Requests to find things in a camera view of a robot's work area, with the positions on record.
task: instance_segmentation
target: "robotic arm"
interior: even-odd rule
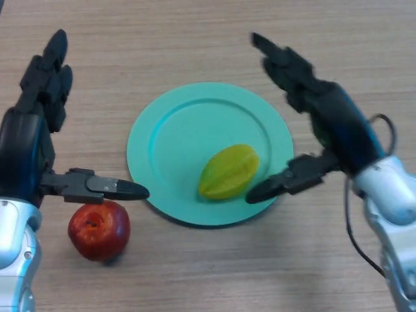
[[[21,96],[0,127],[0,312],[34,312],[32,280],[42,252],[36,231],[44,196],[65,202],[102,203],[144,200],[149,191],[136,183],[96,176],[88,169],[53,170],[51,133],[60,131],[72,85],[72,70],[62,67],[68,42],[56,32],[35,55],[20,82]]]
[[[332,171],[345,173],[382,245],[380,273],[397,311],[416,311],[416,179],[383,150],[370,122],[337,83],[315,78],[312,65],[289,47],[256,33],[252,44],[265,55],[264,71],[286,92],[289,105],[309,114],[323,151],[292,159],[284,171],[250,190],[246,201],[297,194],[323,183]]]

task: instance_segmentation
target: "black cable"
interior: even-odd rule
[[[373,123],[378,119],[382,119],[386,122],[386,124],[390,128],[391,133],[391,142],[389,149],[387,151],[388,155],[392,155],[396,150],[396,144],[397,144],[397,131],[394,123],[384,114],[376,114],[373,117],[370,118],[369,122]],[[357,253],[364,259],[366,262],[375,269],[378,273],[380,273],[384,277],[384,272],[382,268],[380,268],[369,256],[367,256],[363,250],[358,246],[358,243],[356,242],[354,238],[354,234],[352,233],[352,227],[350,222],[350,199],[349,199],[349,193],[350,193],[350,179],[346,177],[345,184],[344,184],[344,211],[345,211],[345,223],[346,223],[346,232],[348,233],[348,236],[350,237],[352,246],[356,249]]]

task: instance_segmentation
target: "wood grain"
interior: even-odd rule
[[[65,126],[53,136],[58,172],[78,166],[128,178],[125,147],[136,117],[158,95],[196,81],[259,94],[287,120],[297,153],[318,150],[307,118],[262,72],[249,43],[257,31],[341,83],[367,116],[390,115],[398,155],[416,171],[415,15],[414,0],[5,0],[1,114],[17,100],[32,55],[63,28],[75,80]],[[384,126],[377,131],[387,143]],[[333,174],[257,220],[216,231],[180,227],[142,203],[126,204],[131,242],[110,268],[71,246],[66,227],[78,206],[47,198],[38,311],[391,312],[383,279],[346,236],[342,181]],[[377,259],[378,242],[353,204],[357,239]]]

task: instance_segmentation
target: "apple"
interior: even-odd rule
[[[71,217],[68,235],[84,258],[110,261],[119,256],[129,242],[129,215],[114,201],[84,204]]]

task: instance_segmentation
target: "teal plate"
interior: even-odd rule
[[[163,94],[143,110],[129,136],[127,164],[162,214],[195,226],[226,226],[275,200],[249,205],[244,193],[227,201],[199,199],[203,168],[234,144],[250,145],[260,158],[249,187],[281,171],[294,156],[283,118],[261,97],[230,84],[195,83]]]

